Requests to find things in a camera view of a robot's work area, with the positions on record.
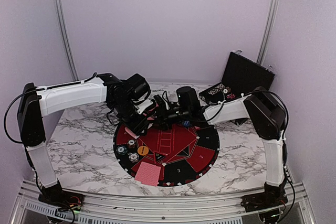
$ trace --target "aluminum frame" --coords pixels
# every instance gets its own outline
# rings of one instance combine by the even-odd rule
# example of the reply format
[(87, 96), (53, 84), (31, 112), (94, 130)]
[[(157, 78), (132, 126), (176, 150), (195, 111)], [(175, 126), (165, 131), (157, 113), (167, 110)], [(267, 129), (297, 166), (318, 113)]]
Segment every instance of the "aluminum frame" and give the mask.
[[(300, 204), (305, 224), (315, 224), (303, 183), (296, 183), (294, 187), (296, 203)], [(224, 221), (237, 220), (245, 215), (259, 214), (276, 209), (269, 208), (246, 213), (240, 205), (243, 195), (260, 193), (263, 190), (264, 188), (257, 188), (233, 193), (172, 197), (103, 195), (80, 192), (84, 194), (85, 198), (81, 212), (76, 213), (78, 221), (75, 223), (87, 223), (89, 219), (91, 219), (91, 223), (94, 223), (95, 220), (105, 219), (111, 223), (123, 224), (224, 223)], [(285, 190), (289, 199), (287, 206), (289, 206), (292, 203), (293, 192), (290, 185), (287, 185)], [(9, 223), (21, 224), (25, 209), (31, 210), (32, 204), (37, 206), (36, 212), (38, 212), (38, 208), (50, 208), (52, 210), (53, 206), (38, 201), (38, 195), (39, 190), (35, 183), (24, 180)]]
[(278, 11), (279, 0), (271, 0), (269, 6), (269, 12), (266, 22), (266, 27), (264, 31), (264, 36), (262, 37), (261, 46), (258, 54), (257, 63), (259, 65), (263, 65), (266, 57), (267, 47), (269, 38), (272, 32), (272, 28), (274, 27), (275, 18)]
[(70, 43), (69, 43), (69, 37), (67, 34), (67, 28), (64, 20), (64, 13), (63, 13), (63, 7), (62, 7), (62, 1), (61, 0), (55, 0), (56, 5), (56, 12), (57, 12), (57, 18), (58, 18), (58, 25), (62, 36), (62, 41), (66, 53), (66, 57), (68, 60), (68, 65), (70, 68), (71, 76), (73, 81), (78, 81), (78, 74), (75, 66), (75, 61), (72, 56)]

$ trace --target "black box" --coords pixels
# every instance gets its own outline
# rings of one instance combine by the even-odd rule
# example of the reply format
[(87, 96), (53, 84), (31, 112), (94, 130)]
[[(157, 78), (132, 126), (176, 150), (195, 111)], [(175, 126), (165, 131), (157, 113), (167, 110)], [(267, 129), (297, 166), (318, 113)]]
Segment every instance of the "black box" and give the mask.
[(272, 85), (275, 74), (259, 64), (234, 52), (230, 53), (222, 81), (199, 93), (199, 97), (207, 104), (217, 104), (224, 100), (223, 90), (227, 102), (239, 97), (241, 93), (253, 91), (262, 86), (266, 90)]

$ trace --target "red and black mat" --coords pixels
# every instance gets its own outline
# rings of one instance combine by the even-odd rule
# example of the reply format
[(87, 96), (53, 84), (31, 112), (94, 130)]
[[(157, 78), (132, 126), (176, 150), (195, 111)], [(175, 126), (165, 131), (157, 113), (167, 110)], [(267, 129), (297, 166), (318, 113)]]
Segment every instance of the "red and black mat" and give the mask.
[(133, 139), (119, 125), (113, 148), (119, 164), (132, 177), (146, 162), (161, 167), (158, 186), (180, 186), (202, 177), (214, 165), (219, 137), (213, 126), (173, 125), (168, 131), (150, 128), (146, 136)]

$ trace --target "purple wall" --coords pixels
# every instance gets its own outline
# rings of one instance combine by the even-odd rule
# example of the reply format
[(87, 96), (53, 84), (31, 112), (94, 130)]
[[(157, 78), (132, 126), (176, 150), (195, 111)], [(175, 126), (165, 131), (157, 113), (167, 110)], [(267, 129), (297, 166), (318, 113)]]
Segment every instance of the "purple wall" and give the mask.
[(290, 112), (289, 166), (317, 223), (335, 223), (336, 0), (280, 0), (269, 64)]
[(135, 72), (155, 82), (218, 82), (229, 52), (252, 60), (270, 0), (62, 0), (80, 78)]
[[(25, 177), (32, 175), (21, 145), (7, 139), (3, 115), (24, 85), (71, 81), (53, 0), (0, 0), (0, 222), (8, 223), (13, 204)], [(19, 140), (15, 118), (17, 105), (7, 121), (11, 135)], [(45, 121), (47, 135), (60, 114)]]

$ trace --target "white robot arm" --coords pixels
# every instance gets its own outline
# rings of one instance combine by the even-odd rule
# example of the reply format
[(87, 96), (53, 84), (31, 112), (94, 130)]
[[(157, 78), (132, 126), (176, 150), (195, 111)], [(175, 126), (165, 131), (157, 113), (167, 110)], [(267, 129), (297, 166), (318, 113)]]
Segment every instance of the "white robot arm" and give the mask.
[(265, 200), (265, 204), (269, 206), (270, 202), (274, 203), (284, 194), (286, 181), (281, 130), (285, 112), (274, 98), (259, 90), (256, 94), (231, 102), (201, 107), (194, 89), (182, 87), (176, 92), (178, 103), (167, 104), (159, 95), (149, 100), (150, 87), (139, 74), (128, 80), (119, 80), (106, 73), (56, 86), (35, 87), (33, 83), (27, 84), (21, 95), (17, 119), (28, 161), (43, 185), (40, 200), (53, 204), (69, 202), (73, 196), (83, 198), (81, 194), (64, 191), (57, 180), (45, 144), (42, 117), (73, 106), (99, 102), (106, 102), (110, 109), (115, 109), (120, 123), (125, 124), (134, 135), (146, 134), (152, 124), (164, 130), (174, 123), (187, 120), (217, 124), (251, 118), (256, 132), (263, 138), (266, 153), (265, 193), (270, 192), (272, 199)]

